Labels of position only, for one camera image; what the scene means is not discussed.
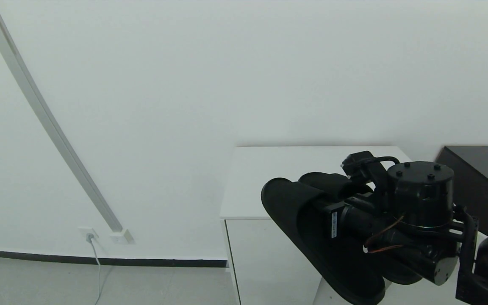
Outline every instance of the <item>white cabinet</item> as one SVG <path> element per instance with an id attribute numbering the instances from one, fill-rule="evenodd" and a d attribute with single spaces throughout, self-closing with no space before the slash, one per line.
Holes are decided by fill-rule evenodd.
<path id="1" fill-rule="evenodd" d="M 313 303 L 321 276 L 270 219 L 261 189 L 275 177 L 296 181 L 307 172 L 344 174 L 340 163 L 363 150 L 409 161 L 398 147 L 236 148 L 220 217 L 239 304 Z"/>

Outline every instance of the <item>floor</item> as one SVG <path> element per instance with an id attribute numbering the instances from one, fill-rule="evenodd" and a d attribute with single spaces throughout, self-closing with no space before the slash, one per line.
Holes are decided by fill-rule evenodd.
<path id="1" fill-rule="evenodd" d="M 225 268 L 103 266 L 98 305 L 236 305 Z M 0 258 L 0 305 L 93 305 L 97 266 Z"/>

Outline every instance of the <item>cable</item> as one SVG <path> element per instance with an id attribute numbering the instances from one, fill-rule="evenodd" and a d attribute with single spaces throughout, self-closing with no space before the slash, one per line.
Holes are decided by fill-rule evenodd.
<path id="1" fill-rule="evenodd" d="M 364 242 L 364 247 L 368 248 L 368 246 L 370 245 L 370 243 L 376 239 L 378 236 L 380 236 L 381 234 L 387 232 L 388 230 L 390 230 L 391 228 L 393 228 L 394 226 L 396 226 L 399 222 L 401 222 L 404 218 L 404 214 L 398 219 L 396 220 L 395 222 L 393 222 L 393 224 L 391 224 L 390 226 L 384 228 L 383 230 L 380 230 L 380 232 L 368 237 L 368 239 Z"/>
<path id="2" fill-rule="evenodd" d="M 352 164 L 353 166 L 361 166 L 361 165 L 364 165 L 364 164 L 373 164 L 373 163 L 377 163 L 377 162 L 384 162 L 384 161 L 391 161 L 395 164 L 399 164 L 400 161 L 399 159 L 395 158 L 395 157 L 374 157 L 374 158 L 367 158 L 367 159 L 364 159 L 364 160 L 360 160 L 360 161 L 357 161 L 355 162 L 354 164 Z"/>
<path id="3" fill-rule="evenodd" d="M 93 255 L 95 255 L 95 262 L 97 262 L 97 265 L 99 265 L 99 272 L 97 273 L 97 300 L 95 300 L 95 304 L 99 302 L 99 299 L 101 298 L 101 263 L 99 263 L 99 259 L 97 258 L 97 251 L 95 251 L 95 247 L 93 246 L 92 239 L 95 237 L 93 234 L 88 233 L 86 235 L 86 241 L 89 242 L 89 244 L 92 246 L 91 248 L 93 249 Z"/>
<path id="4" fill-rule="evenodd" d="M 368 253 L 378 253 L 378 252 L 383 252 L 383 251 L 396 249 L 396 248 L 400 248 L 400 247 L 404 247 L 404 246 L 403 245 L 393 245 L 393 246 L 383 247 L 383 248 L 379 248 L 379 249 L 375 249 L 375 250 L 370 250 L 370 251 L 368 251 Z"/>

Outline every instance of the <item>black baseboard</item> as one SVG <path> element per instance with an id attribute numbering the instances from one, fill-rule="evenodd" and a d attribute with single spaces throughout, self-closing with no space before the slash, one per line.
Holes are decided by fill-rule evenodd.
<path id="1" fill-rule="evenodd" d="M 25 261 L 97 265 L 93 257 L 41 255 L 0 251 L 0 257 L 23 259 Z M 99 258 L 101 265 L 109 266 L 142 266 L 142 267 L 201 267 L 225 268 L 227 261 L 222 259 L 127 259 Z"/>

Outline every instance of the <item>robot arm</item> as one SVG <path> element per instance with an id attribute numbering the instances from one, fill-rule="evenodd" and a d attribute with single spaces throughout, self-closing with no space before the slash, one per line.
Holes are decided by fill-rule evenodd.
<path id="1" fill-rule="evenodd" d="M 385 170 L 383 161 L 395 165 Z M 341 297 L 375 305 L 385 295 L 383 278 L 439 286 L 459 260 L 455 297 L 488 305 L 488 238 L 474 261 L 478 220 L 453 204 L 453 170 L 368 151 L 341 166 L 347 176 L 275 178 L 261 193 L 271 218 Z"/>

